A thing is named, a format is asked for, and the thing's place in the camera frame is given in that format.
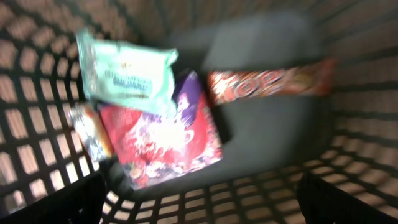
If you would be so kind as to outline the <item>mint green wipes pack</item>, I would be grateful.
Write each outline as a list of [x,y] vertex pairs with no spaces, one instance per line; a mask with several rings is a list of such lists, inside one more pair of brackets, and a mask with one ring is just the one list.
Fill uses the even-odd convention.
[[172,65],[177,49],[97,40],[86,29],[76,34],[76,43],[87,99],[161,116],[176,114]]

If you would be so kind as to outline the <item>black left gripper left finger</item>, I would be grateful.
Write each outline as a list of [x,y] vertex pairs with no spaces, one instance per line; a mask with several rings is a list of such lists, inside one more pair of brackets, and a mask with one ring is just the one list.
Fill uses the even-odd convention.
[[98,224],[107,188],[99,172],[1,218],[1,224]]

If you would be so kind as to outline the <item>orange white tissue pack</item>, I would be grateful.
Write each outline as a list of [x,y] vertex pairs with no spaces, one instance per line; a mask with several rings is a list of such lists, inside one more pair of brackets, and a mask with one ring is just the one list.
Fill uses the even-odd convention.
[[112,158],[113,147],[99,114],[90,104],[69,110],[68,116],[88,155],[95,162]]

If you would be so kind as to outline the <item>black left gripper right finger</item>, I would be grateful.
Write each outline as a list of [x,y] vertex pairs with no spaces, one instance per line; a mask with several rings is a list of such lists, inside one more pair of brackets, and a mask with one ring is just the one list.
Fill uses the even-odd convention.
[[311,173],[299,180],[297,201],[306,224],[397,224],[396,218]]

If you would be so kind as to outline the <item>red purple pad pack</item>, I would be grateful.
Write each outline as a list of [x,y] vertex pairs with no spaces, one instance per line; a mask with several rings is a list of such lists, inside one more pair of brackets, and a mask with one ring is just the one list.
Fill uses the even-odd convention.
[[132,189],[156,185],[223,158],[221,140],[197,73],[177,80],[174,117],[116,105],[99,110],[109,140]]

